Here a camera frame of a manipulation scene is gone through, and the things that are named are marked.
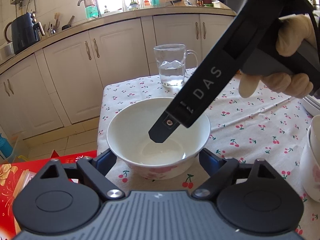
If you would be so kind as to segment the white gloved right hand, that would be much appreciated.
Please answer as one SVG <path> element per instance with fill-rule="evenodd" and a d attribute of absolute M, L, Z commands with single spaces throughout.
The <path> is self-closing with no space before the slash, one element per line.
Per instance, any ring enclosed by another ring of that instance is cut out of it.
<path fill-rule="evenodd" d="M 278 31 L 265 34 L 244 63 L 239 94 L 250 97 L 259 82 L 270 90 L 295 98 L 319 98 L 319 45 L 309 16 L 279 20 Z"/>

